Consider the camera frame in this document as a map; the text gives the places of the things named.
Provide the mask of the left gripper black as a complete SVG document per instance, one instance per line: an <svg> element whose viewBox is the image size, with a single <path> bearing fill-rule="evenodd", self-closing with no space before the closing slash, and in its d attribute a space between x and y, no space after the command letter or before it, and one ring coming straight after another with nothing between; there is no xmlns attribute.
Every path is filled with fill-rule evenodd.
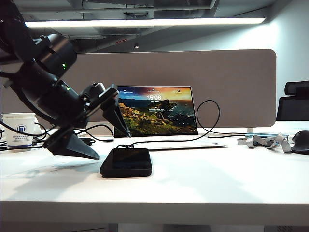
<svg viewBox="0 0 309 232"><path fill-rule="evenodd" d="M84 110L67 125L60 127L43 144L54 155L82 157L99 160L100 156L89 145L77 137L74 130L85 128L88 118L97 110L103 111L103 117L117 128L124 136L131 137L131 132L123 119L118 104L117 86L112 84L107 89L102 83L89 86L82 94L85 99Z"/></svg>

